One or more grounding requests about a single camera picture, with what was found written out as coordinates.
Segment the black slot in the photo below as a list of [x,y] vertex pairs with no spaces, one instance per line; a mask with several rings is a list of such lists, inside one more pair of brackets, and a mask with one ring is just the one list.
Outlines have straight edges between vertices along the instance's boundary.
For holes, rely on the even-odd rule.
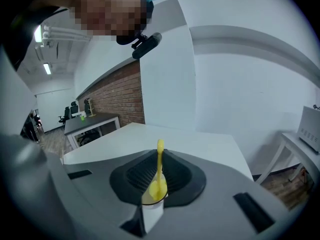
[[137,237],[144,237],[146,235],[144,216],[142,206],[136,208],[134,216],[131,220],[125,222],[121,228]]
[[233,198],[249,219],[257,233],[266,230],[275,223],[248,193],[239,193],[234,195]]
[[89,170],[80,170],[80,171],[68,173],[68,176],[70,180],[73,180],[73,179],[81,178],[90,174],[92,174],[92,172]]

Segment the black chair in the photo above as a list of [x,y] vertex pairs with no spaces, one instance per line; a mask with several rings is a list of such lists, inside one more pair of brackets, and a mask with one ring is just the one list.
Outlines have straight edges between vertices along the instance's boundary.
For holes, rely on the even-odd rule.
[[71,111],[71,118],[75,118],[75,116],[72,116],[72,114],[78,113],[79,111],[79,107],[75,101],[71,102],[70,111]]
[[[90,105],[89,105],[89,99],[88,98],[86,98],[84,100],[84,112],[86,113],[87,116],[89,116],[91,114]],[[83,142],[85,140],[87,140],[87,141],[84,144],[87,144],[89,142],[94,141],[95,139],[97,139],[99,137],[100,137],[99,132],[97,130],[95,130],[95,129],[91,129],[90,131],[84,132],[84,134],[81,137],[79,137],[77,140],[80,141],[80,145],[82,146]]]
[[60,118],[59,123],[63,123],[64,125],[66,124],[66,121],[69,120],[69,112],[70,108],[68,106],[65,107],[64,109],[64,116],[62,118],[62,115],[59,115],[58,118]]

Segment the yellow spoon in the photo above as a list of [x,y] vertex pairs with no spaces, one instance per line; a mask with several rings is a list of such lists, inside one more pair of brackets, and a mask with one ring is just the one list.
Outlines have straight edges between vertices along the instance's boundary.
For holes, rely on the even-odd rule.
[[162,155],[165,149],[165,142],[163,139],[158,140],[157,144],[157,171],[156,171],[156,180],[153,181],[149,188],[150,196],[153,200],[160,201],[167,193],[167,182],[165,179],[161,179],[162,174]]

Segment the table leg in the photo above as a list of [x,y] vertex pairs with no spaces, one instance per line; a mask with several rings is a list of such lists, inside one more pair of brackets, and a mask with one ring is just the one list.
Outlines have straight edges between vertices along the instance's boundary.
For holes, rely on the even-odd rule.
[[97,127],[97,129],[98,129],[98,132],[100,134],[100,137],[102,137],[101,127],[99,126],[99,127]]
[[282,150],[284,150],[286,146],[286,141],[282,140],[277,152],[275,153],[271,163],[267,166],[267,168],[264,170],[264,172],[261,174],[261,176],[256,180],[256,183],[261,184],[266,177],[269,175],[269,173],[272,171],[272,169],[275,167],[276,162],[278,158],[280,157]]
[[67,137],[68,137],[68,140],[69,140],[69,142],[71,144],[72,149],[75,150],[77,148],[77,146],[75,144],[75,141],[74,141],[73,137],[71,136],[71,134],[67,135]]
[[76,135],[72,135],[72,139],[73,139],[73,141],[74,141],[74,144],[75,144],[75,146],[76,146],[76,149],[79,148],[80,146],[79,146],[78,141],[77,141],[77,139],[76,139]]
[[119,123],[119,118],[118,117],[115,118],[114,123],[115,123],[115,128],[117,130],[120,129],[120,123]]
[[304,167],[302,163],[295,169],[294,173],[291,174],[289,181],[292,182],[300,173],[301,169]]

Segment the fluorescent light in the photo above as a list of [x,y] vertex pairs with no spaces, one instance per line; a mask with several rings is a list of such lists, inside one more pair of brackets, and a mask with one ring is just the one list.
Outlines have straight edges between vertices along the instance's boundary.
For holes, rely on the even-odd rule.
[[51,75],[51,72],[50,72],[50,68],[49,68],[48,63],[43,64],[43,66],[44,66],[45,72],[46,72],[48,75]]
[[35,32],[34,32],[34,39],[37,43],[41,43],[42,42],[42,35],[41,35],[41,25],[39,25]]

